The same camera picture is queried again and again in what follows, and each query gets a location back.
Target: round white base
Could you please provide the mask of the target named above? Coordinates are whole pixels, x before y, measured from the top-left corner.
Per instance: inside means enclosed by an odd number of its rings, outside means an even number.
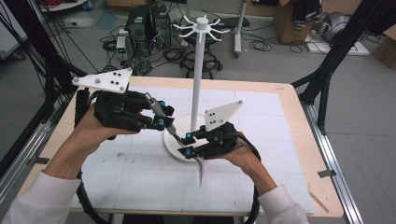
[[[205,124],[205,117],[202,115],[198,115],[197,127],[195,130],[198,130],[199,127],[204,124]],[[184,138],[185,137],[184,134],[191,132],[191,114],[176,117],[174,120],[174,125],[177,129],[177,134],[180,134],[180,137]],[[184,158],[183,155],[181,155],[181,153],[179,151],[177,151],[178,149],[181,148],[181,146],[178,144],[175,137],[172,136],[169,132],[167,132],[167,131],[164,132],[163,141],[165,142],[165,145],[166,145],[166,148],[168,149],[168,151],[176,159],[178,159],[180,161],[185,161],[185,162],[196,162],[196,160],[193,160],[193,159],[187,160],[186,158]],[[198,147],[205,143],[207,143],[206,139],[199,139],[199,140],[196,140],[196,143],[189,145],[189,146]]]

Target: white shirt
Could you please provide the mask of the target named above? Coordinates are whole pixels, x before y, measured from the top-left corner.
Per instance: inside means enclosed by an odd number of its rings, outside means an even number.
[[[40,172],[31,187],[15,199],[2,224],[65,223],[80,180],[66,180]],[[284,186],[259,197],[271,224],[308,223],[303,208]]]

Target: white pole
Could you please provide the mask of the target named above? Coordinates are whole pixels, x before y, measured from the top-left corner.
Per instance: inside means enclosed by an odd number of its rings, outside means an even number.
[[[207,18],[197,19],[197,29],[205,30],[208,25]],[[201,89],[202,68],[204,64],[205,53],[205,35],[206,33],[196,33],[195,44],[195,64],[194,64],[194,85],[192,90],[192,109],[191,109],[191,131],[196,130],[199,95]]]

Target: white mounting plate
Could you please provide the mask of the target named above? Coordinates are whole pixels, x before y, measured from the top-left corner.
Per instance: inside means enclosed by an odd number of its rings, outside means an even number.
[[[243,101],[237,101],[228,105],[222,105],[205,111],[205,126],[206,131],[210,132],[226,121],[228,121],[233,114],[244,104]]]
[[[132,68],[125,68],[97,75],[74,77],[72,83],[75,86],[94,88],[100,91],[124,93],[132,72]]]

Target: human arm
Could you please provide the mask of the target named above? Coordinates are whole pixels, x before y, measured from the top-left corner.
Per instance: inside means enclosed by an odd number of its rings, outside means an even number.
[[[265,166],[248,146],[243,143],[238,144],[234,151],[221,158],[240,167],[252,179],[259,192],[259,201],[269,223],[308,223],[304,209],[289,196],[283,185],[276,185]]]
[[[91,107],[46,169],[13,201],[2,223],[64,223],[80,183],[76,177],[83,162],[108,137],[132,133],[103,127]]]

